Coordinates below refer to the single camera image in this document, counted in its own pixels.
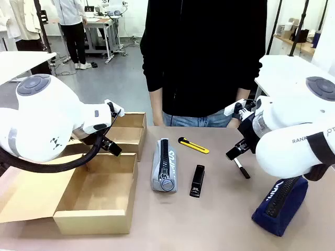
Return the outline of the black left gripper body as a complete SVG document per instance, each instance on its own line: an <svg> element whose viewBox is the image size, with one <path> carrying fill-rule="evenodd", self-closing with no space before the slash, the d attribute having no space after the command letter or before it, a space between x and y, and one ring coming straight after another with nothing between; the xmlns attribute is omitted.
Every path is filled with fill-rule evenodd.
<svg viewBox="0 0 335 251"><path fill-rule="evenodd" d="M77 128L72 131L71 137L88 146L101 146L105 132L106 128L100 130L91 128L89 131L84 131L83 128Z"/></svg>

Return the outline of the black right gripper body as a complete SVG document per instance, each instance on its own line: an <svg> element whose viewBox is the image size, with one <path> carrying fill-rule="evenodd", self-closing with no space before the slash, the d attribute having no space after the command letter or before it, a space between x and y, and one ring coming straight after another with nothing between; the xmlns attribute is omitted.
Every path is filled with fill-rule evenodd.
<svg viewBox="0 0 335 251"><path fill-rule="evenodd" d="M254 118L254 114L249 115L238 127L238 131L243 135L243 139L237 143L241 153L244 153L247 150L250 150L253 154L256 152L256 146L260 138L257 136L253 128L252 123Z"/></svg>

